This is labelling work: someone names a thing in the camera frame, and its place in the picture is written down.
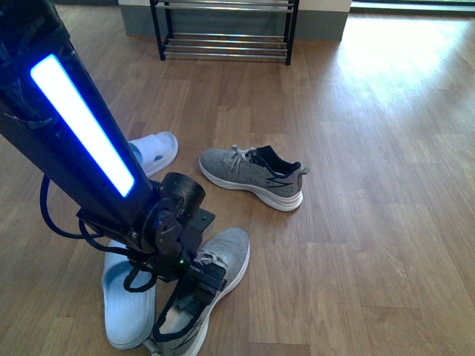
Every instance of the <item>gray baseboard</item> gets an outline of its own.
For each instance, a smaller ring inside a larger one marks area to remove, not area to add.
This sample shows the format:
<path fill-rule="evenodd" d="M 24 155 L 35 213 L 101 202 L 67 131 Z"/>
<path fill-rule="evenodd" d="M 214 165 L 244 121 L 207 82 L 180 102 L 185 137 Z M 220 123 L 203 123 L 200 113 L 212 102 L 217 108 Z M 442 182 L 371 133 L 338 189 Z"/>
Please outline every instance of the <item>gray baseboard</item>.
<path fill-rule="evenodd" d="M 154 35 L 151 9 L 147 6 L 120 6 L 128 35 Z M 284 14 L 229 13 L 212 10 L 180 10 L 173 12 L 174 32 L 239 33 L 249 35 L 282 36 Z M 295 38 L 340 41 L 348 13 L 338 11 L 298 12 Z M 158 11 L 160 31 L 166 34 L 164 11 Z"/>

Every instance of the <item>white sole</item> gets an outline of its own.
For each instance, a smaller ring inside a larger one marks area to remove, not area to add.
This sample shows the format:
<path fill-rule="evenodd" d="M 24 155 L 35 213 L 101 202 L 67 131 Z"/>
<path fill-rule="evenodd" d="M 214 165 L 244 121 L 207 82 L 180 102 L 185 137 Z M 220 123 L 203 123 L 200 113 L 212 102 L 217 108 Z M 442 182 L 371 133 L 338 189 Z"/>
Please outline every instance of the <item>white sole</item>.
<path fill-rule="evenodd" d="M 200 351 L 201 346 L 203 346 L 203 342 L 206 339 L 206 333 L 208 332 L 208 324 L 209 324 L 209 316 L 213 311 L 214 306 L 217 302 L 221 300 L 225 295 L 231 292 L 234 288 L 236 288 L 239 282 L 243 279 L 244 274 L 246 273 L 247 266 L 249 265 L 249 256 L 251 254 L 251 246 L 250 244 L 247 246 L 247 255 L 246 260 L 244 261 L 243 267 L 240 269 L 239 273 L 237 274 L 235 280 L 233 280 L 227 287 L 225 287 L 223 293 L 221 293 L 216 300 L 213 302 L 211 308 L 209 309 L 208 315 L 206 315 L 206 319 L 203 321 L 203 325 L 201 326 L 196 339 L 194 339 L 193 344 L 189 348 L 187 352 L 183 354 L 183 356 L 196 356 L 197 353 Z"/>
<path fill-rule="evenodd" d="M 200 160 L 200 168 L 206 178 L 208 178 L 213 184 L 218 187 L 231 189 L 233 191 L 250 191 L 251 193 L 258 196 L 258 198 L 266 205 L 274 208 L 279 211 L 292 211 L 300 206 L 304 195 L 299 191 L 296 195 L 292 197 L 279 197 L 278 195 L 271 193 L 270 191 L 257 187 L 255 185 L 241 184 L 228 182 L 227 180 L 218 178 L 209 173 L 202 165 Z"/>

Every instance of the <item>black rack leg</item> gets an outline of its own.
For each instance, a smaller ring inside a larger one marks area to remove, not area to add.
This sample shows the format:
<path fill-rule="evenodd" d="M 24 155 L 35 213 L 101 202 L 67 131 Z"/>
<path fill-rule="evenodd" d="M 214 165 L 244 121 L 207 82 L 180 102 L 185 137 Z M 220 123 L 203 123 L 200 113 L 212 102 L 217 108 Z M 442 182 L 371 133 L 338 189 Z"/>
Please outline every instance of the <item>black rack leg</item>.
<path fill-rule="evenodd" d="M 290 65 L 290 61 L 292 59 L 292 49 L 294 47 L 295 26 L 297 24 L 297 13 L 298 13 L 299 3 L 300 3 L 300 0 L 294 1 L 294 10 L 292 13 L 292 21 L 290 23 L 290 34 L 289 34 L 289 41 L 287 42 L 287 58 L 285 60 L 285 65 Z"/>
<path fill-rule="evenodd" d="M 158 17 L 157 17 L 157 9 L 155 8 L 155 0 L 150 0 L 150 9 L 151 9 L 151 17 L 154 20 L 154 29 L 155 29 L 155 36 L 157 37 L 158 53 L 160 55 L 160 60 L 164 61 L 166 59 L 165 48 L 162 43 L 162 35 L 160 35 L 160 26 L 158 25 Z"/>
<path fill-rule="evenodd" d="M 168 30 L 167 39 L 173 39 L 173 24 L 171 23 L 171 11 L 170 9 L 165 9 L 165 17 L 166 17 L 166 28 Z"/>

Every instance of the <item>wooden floor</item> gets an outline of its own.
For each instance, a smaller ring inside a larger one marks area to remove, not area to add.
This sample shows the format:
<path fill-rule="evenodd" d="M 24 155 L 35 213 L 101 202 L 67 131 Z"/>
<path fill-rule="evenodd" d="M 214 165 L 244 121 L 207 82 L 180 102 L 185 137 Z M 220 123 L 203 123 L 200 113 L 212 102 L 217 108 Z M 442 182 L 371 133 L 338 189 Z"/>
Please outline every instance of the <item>wooden floor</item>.
<path fill-rule="evenodd" d="M 475 355 L 473 19 L 351 14 L 342 42 L 297 41 L 286 67 L 161 62 L 117 7 L 58 8 L 126 138 L 172 131 L 166 171 L 206 189 L 213 234 L 249 233 L 200 355 Z M 232 144 L 309 166 L 302 206 L 208 182 L 199 155 Z M 41 172 L 3 138 L 0 152 L 0 355 L 148 355 L 109 346 L 104 255 L 50 232 Z M 77 229 L 58 189 L 50 206 Z"/>

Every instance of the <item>blue led light strip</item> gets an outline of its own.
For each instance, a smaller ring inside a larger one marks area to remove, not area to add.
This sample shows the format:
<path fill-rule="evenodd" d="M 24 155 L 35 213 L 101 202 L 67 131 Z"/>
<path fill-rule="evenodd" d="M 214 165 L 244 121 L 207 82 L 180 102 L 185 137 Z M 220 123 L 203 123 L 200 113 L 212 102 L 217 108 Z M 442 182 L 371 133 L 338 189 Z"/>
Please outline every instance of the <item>blue led light strip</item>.
<path fill-rule="evenodd" d="M 126 197 L 135 179 L 56 56 L 50 54 L 41 60 L 30 75 L 119 193 Z"/>

